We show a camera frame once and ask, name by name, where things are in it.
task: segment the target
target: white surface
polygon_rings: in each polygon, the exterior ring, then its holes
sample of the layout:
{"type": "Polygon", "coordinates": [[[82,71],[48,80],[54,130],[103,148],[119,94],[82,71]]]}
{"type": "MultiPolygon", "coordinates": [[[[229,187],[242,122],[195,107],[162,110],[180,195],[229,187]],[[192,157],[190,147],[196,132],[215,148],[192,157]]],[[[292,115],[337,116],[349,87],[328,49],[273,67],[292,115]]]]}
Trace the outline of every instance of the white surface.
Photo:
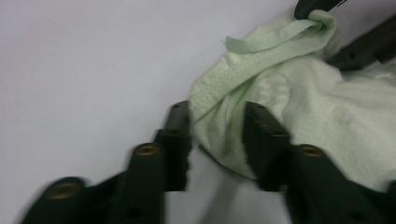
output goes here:
{"type": "MultiPolygon", "coordinates": [[[[0,223],[18,223],[48,182],[92,183],[151,140],[168,106],[243,36],[294,0],[0,2],[0,223]]],[[[394,1],[349,0],[334,14],[350,40],[394,1]]],[[[222,171],[198,150],[167,223],[288,223],[282,200],[222,171]]]]}

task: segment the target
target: brass screw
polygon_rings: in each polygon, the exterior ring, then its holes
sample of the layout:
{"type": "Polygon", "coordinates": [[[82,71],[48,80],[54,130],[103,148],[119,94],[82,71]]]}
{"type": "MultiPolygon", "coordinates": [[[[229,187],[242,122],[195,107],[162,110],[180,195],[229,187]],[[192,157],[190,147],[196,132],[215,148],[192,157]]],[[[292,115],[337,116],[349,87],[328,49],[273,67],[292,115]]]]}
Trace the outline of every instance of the brass screw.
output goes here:
{"type": "Polygon", "coordinates": [[[323,156],[323,153],[318,148],[314,148],[314,147],[303,147],[303,153],[309,157],[323,156]]]}
{"type": "Polygon", "coordinates": [[[66,199],[75,195],[80,189],[81,186],[77,183],[63,183],[53,187],[47,197],[51,200],[66,199]]]}
{"type": "Polygon", "coordinates": [[[140,147],[136,150],[136,154],[139,156],[151,156],[158,152],[157,147],[140,147]]]}

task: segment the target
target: gray background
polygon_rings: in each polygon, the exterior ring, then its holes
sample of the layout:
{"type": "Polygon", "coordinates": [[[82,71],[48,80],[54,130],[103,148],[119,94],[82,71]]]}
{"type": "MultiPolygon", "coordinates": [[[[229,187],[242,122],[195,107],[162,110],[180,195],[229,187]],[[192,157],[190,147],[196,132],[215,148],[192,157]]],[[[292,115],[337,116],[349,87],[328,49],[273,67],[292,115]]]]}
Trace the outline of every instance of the gray background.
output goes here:
{"type": "MultiPolygon", "coordinates": [[[[0,1],[0,223],[18,223],[48,182],[98,183],[148,142],[168,106],[225,51],[296,0],[0,1]]],[[[349,0],[332,11],[346,42],[396,10],[349,0]]],[[[191,153],[188,192],[167,223],[288,223],[282,198],[191,153]]]]}

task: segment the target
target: light green cloth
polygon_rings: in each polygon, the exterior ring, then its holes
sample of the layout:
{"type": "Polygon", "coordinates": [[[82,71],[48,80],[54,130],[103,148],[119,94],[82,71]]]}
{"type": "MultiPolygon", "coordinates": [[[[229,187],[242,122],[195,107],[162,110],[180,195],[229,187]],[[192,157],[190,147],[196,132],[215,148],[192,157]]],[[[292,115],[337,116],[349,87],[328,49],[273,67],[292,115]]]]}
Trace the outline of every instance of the light green cloth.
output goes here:
{"type": "Polygon", "coordinates": [[[229,50],[191,89],[192,131],[224,166],[254,177],[241,141],[246,101],[269,108],[294,144],[330,153],[354,181],[377,187],[396,170],[396,82],[392,66],[345,80],[323,62],[339,42],[333,16],[313,11],[296,21],[292,9],[229,50]]]}

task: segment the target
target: fabric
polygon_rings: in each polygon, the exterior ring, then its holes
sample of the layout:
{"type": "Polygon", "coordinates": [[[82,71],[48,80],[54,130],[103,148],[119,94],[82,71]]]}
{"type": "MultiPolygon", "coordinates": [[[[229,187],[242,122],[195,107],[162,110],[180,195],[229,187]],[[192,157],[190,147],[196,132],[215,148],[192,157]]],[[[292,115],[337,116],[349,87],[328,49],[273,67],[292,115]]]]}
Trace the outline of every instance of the fabric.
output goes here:
{"type": "Polygon", "coordinates": [[[241,136],[245,102],[255,102],[293,144],[325,149],[350,179],[379,189],[396,173],[395,66],[341,74],[323,62],[340,42],[335,18],[316,10],[296,21],[292,12],[227,37],[229,51],[193,83],[193,134],[221,164],[254,177],[241,136]]]}

